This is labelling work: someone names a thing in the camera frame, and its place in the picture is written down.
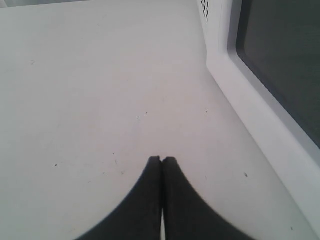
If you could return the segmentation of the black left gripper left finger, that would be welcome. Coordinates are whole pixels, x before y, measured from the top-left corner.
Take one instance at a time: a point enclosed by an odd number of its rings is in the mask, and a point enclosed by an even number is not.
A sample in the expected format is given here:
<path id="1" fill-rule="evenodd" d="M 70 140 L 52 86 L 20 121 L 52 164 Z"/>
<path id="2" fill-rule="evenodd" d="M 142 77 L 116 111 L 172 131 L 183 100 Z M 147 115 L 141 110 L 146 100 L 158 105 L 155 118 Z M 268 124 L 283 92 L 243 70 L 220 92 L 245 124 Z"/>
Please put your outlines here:
<path id="1" fill-rule="evenodd" d="M 80 240 L 159 240 L 162 223 L 162 162 L 152 156 L 125 199 Z"/>

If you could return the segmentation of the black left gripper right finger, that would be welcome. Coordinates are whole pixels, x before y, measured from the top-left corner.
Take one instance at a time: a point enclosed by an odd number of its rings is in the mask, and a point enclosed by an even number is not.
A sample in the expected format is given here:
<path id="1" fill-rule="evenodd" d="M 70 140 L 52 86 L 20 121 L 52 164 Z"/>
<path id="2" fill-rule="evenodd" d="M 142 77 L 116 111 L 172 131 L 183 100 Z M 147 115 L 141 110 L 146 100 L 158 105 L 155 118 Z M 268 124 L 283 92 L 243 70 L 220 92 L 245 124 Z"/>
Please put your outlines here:
<path id="1" fill-rule="evenodd" d="M 178 161 L 162 161 L 162 192 L 165 238 L 167 240 L 250 240 L 195 191 Z"/>

